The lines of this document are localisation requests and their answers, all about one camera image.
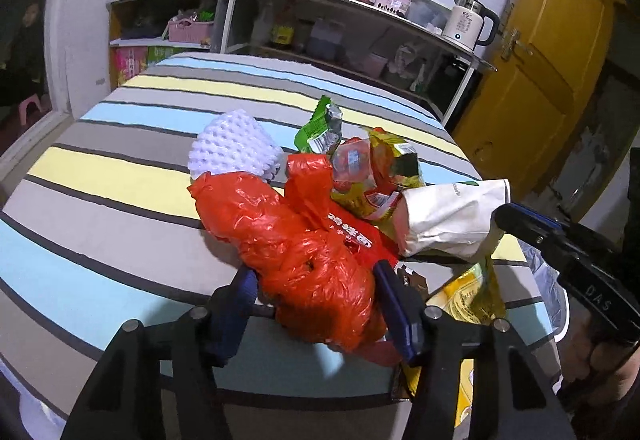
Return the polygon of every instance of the door handle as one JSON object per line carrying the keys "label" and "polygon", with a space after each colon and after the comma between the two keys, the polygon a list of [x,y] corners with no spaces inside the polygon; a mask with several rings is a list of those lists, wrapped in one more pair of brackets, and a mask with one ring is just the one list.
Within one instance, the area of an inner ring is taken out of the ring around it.
{"label": "door handle", "polygon": [[505,61],[509,61],[511,56],[513,55],[513,49],[518,46],[524,50],[529,56],[533,56],[533,50],[529,48],[528,45],[522,43],[518,38],[520,37],[520,31],[518,29],[511,30],[511,33],[508,38],[504,41],[504,45],[502,47],[502,53],[500,57]]}

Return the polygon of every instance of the storage box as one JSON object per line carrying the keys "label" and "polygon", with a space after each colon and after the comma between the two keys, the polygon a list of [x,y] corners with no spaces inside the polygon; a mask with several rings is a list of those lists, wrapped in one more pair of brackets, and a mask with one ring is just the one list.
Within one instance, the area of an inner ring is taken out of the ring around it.
{"label": "storage box", "polygon": [[411,0],[406,12],[410,22],[425,28],[432,25],[444,29],[450,16],[451,9],[437,0]]}
{"label": "storage box", "polygon": [[406,10],[409,8],[410,0],[372,0],[373,5],[383,11],[388,11],[393,14],[406,14]]}
{"label": "storage box", "polygon": [[116,48],[115,65],[118,86],[146,70],[146,46],[119,46]]}
{"label": "storage box", "polygon": [[342,42],[344,24],[318,18],[306,43],[306,53],[312,58],[334,61]]}
{"label": "storage box", "polygon": [[209,29],[212,25],[213,22],[170,21],[168,23],[169,41],[174,43],[200,43],[202,46],[210,45]]}

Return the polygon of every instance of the green snack package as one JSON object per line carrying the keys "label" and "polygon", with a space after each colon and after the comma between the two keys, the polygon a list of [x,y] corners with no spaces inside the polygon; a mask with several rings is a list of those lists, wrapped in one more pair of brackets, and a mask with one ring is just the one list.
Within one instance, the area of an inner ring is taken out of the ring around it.
{"label": "green snack package", "polygon": [[331,155],[342,140],[342,112],[326,95],[320,97],[309,122],[293,139],[300,153]]}
{"label": "green snack package", "polygon": [[169,58],[179,52],[186,52],[188,48],[174,48],[172,46],[150,46],[146,56],[146,65],[151,66]]}

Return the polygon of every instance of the white kettle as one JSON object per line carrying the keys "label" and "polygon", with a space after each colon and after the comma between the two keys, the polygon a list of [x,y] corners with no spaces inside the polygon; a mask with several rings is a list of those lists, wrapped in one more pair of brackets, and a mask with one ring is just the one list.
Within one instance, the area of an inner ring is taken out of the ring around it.
{"label": "white kettle", "polygon": [[[489,45],[498,32],[500,17],[487,9],[478,0],[455,0],[456,5],[451,10],[451,16],[442,35],[459,45],[473,50],[476,45]],[[492,21],[491,33],[485,40],[478,40],[484,26],[484,19]]]}

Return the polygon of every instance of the white plastic bag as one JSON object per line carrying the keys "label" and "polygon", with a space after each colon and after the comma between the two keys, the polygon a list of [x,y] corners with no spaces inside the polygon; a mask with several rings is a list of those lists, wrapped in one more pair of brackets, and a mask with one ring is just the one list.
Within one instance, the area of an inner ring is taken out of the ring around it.
{"label": "white plastic bag", "polygon": [[393,214],[400,254],[437,249],[475,263],[497,247],[492,213],[510,200],[507,179],[408,189]]}

